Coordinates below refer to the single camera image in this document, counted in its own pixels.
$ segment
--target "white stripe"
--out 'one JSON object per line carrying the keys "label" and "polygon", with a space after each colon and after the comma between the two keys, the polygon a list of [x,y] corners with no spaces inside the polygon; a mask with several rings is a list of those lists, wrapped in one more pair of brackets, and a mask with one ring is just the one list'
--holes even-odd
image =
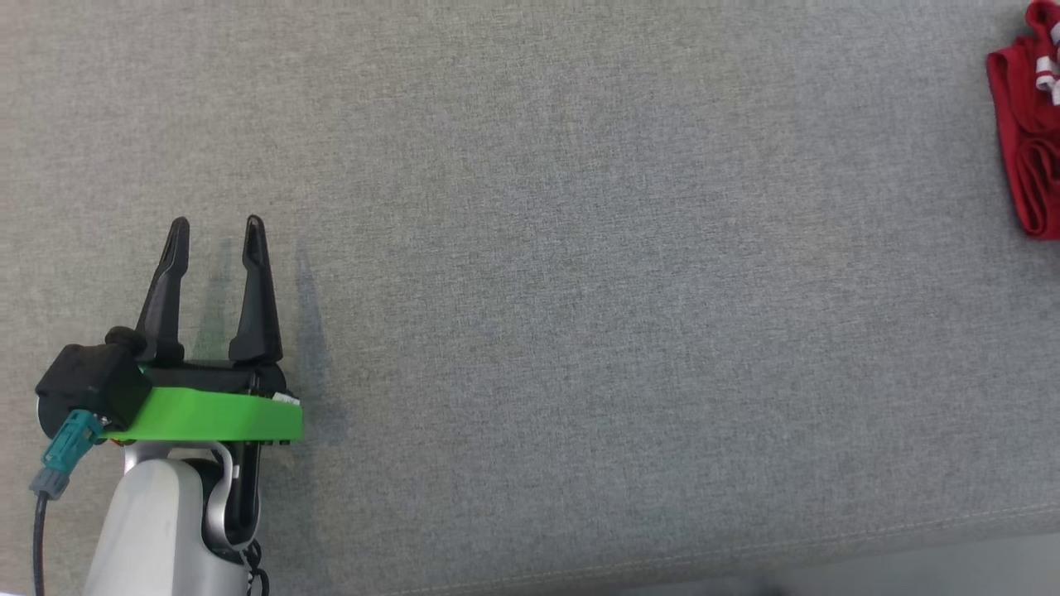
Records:
{"label": "white stripe", "polygon": [[1057,80],[1053,78],[1053,76],[1048,74],[1043,74],[1035,80],[1035,88],[1037,88],[1039,91],[1046,91],[1046,92],[1052,91],[1053,88],[1056,87],[1056,84]]}
{"label": "white stripe", "polygon": [[294,404],[297,406],[302,405],[302,402],[298,398],[294,396],[288,396],[287,393],[281,393],[280,391],[272,393],[272,400],[278,402],[283,402],[285,404]]}
{"label": "white stripe", "polygon": [[1038,58],[1038,62],[1035,63],[1035,72],[1045,71],[1052,72],[1053,76],[1060,76],[1060,66],[1058,66],[1053,58],[1048,56],[1041,56]]}

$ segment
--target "folded red fabric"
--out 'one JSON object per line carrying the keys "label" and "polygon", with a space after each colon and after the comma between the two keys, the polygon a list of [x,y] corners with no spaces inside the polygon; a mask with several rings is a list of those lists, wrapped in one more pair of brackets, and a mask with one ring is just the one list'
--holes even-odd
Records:
{"label": "folded red fabric", "polygon": [[1060,240],[1060,6],[1032,2],[1027,24],[1037,37],[1017,38],[987,56],[1001,151],[1015,212],[1038,240]]}

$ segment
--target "cable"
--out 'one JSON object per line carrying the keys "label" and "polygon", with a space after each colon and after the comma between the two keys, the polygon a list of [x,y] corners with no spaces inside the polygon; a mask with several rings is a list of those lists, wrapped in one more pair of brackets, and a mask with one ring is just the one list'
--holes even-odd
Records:
{"label": "cable", "polygon": [[43,468],[30,483],[30,492],[37,495],[37,510],[33,515],[33,591],[45,596],[45,513],[49,501],[58,501],[70,484],[82,456],[103,439],[103,425],[88,410],[70,413],[40,457]]}
{"label": "cable", "polygon": [[250,567],[250,583],[247,585],[247,596],[250,596],[253,591],[254,578],[261,580],[261,596],[268,596],[268,574],[265,573],[265,569],[258,566],[262,564],[262,545],[259,544],[258,539],[254,539],[247,545],[247,549],[243,551],[243,556]]}
{"label": "cable", "polygon": [[48,494],[37,493],[37,510],[33,514],[33,593],[45,596],[45,513]]}

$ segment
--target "teal cable connector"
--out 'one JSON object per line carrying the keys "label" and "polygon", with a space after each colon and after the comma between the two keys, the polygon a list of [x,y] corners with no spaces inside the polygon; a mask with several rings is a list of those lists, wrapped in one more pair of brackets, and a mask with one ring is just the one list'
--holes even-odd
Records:
{"label": "teal cable connector", "polygon": [[91,413],[75,409],[67,417],[66,422],[55,433],[52,444],[48,445],[40,462],[45,467],[30,483],[30,490],[36,494],[47,494],[50,501],[58,501],[63,491],[70,484],[70,473],[77,461],[92,446],[103,442],[100,435],[103,425]]}

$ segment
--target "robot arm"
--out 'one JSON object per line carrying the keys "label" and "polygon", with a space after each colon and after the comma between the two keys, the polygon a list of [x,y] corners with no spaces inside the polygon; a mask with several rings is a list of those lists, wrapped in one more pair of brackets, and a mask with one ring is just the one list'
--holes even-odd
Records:
{"label": "robot arm", "polygon": [[[302,416],[277,365],[283,347],[265,227],[257,215],[247,220],[247,284],[229,361],[184,360],[177,328],[188,249],[189,225],[180,217],[171,226],[136,330],[114,328],[103,346],[67,346],[36,388],[41,430],[54,439],[31,485],[40,495],[39,524],[43,505],[61,495],[83,453],[56,468],[70,459],[63,450],[80,441],[68,422],[93,428],[84,432],[85,451],[104,439],[125,450],[125,475],[96,544],[87,596],[243,596],[254,578],[268,593],[254,539],[261,450],[300,440]],[[208,457],[171,459],[177,448]],[[42,596],[42,565],[36,563]]]}

